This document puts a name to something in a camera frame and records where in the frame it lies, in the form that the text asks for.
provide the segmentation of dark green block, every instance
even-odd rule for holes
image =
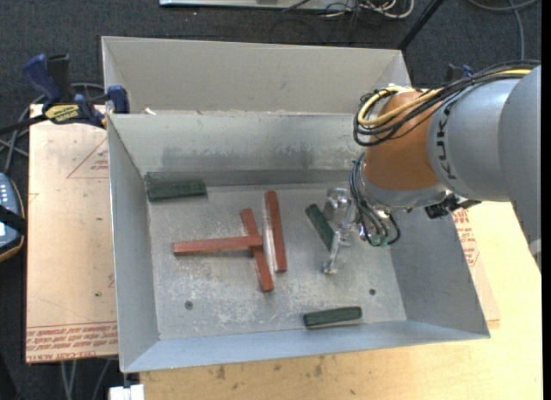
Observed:
[[[327,219],[325,219],[324,214],[319,210],[317,205],[312,204],[306,208],[306,215],[316,229],[316,232],[318,232],[318,235],[321,237],[321,240],[324,242],[326,248],[331,250],[335,232],[327,222]]]
[[[167,181],[145,178],[145,188],[149,201],[170,200],[203,196],[207,194],[207,186],[202,181]]]
[[[362,307],[343,307],[307,313],[303,319],[306,327],[320,327],[332,323],[354,321],[361,317]]]

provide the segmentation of black device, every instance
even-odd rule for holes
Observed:
[[[10,178],[0,173],[0,261],[17,253],[24,233],[21,198]]]

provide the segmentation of gray carpet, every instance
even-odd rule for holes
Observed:
[[[158,0],[0,0],[0,127],[16,121],[37,96],[24,80],[22,67],[38,53],[69,53],[74,82],[102,83],[103,35],[395,48],[429,2],[415,0],[405,20],[366,13],[353,23],[350,15],[327,20],[300,10],[161,8]],[[524,57],[541,59],[542,1],[520,9],[518,15]],[[448,64],[481,70],[517,59],[521,51],[517,19],[511,12],[494,13],[466,0],[446,0],[407,47],[406,64],[414,85],[435,86],[443,82]],[[22,138],[20,147],[27,145]],[[5,152],[0,154],[0,167],[4,163]],[[25,196],[26,158],[15,156],[10,175]],[[0,263],[0,354],[24,398],[65,398],[59,365],[24,363],[25,258],[23,250]],[[104,363],[78,363],[74,399],[90,399]],[[102,387],[121,383],[116,364],[111,364]]]

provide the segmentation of clamp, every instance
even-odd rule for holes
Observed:
[[[127,92],[120,85],[108,88],[105,98],[108,100],[105,114],[98,111],[89,99],[75,94],[69,78],[69,55],[48,58],[39,54],[31,58],[23,67],[23,76],[30,85],[44,97],[42,114],[31,119],[15,123],[0,129],[0,135],[31,126],[34,123],[50,120],[56,125],[81,123],[105,128],[107,114],[128,114],[130,104]]]

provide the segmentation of red wooden block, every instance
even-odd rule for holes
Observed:
[[[282,273],[287,271],[287,254],[285,252],[285,241],[283,240],[282,217],[279,211],[277,194],[270,190],[264,194],[266,208],[268,209],[269,224],[274,238],[275,250],[275,272]]]
[[[249,236],[258,235],[257,221],[255,220],[254,213],[252,213],[252,209],[243,209],[241,211],[241,219]],[[257,262],[258,281],[260,282],[262,291],[271,292],[274,289],[274,281],[269,272],[264,249],[262,247],[253,247],[251,248],[251,253]]]
[[[174,244],[174,255],[195,255],[228,250],[246,250],[253,247],[262,248],[264,240],[260,235],[248,237],[228,237],[214,239],[199,239]]]

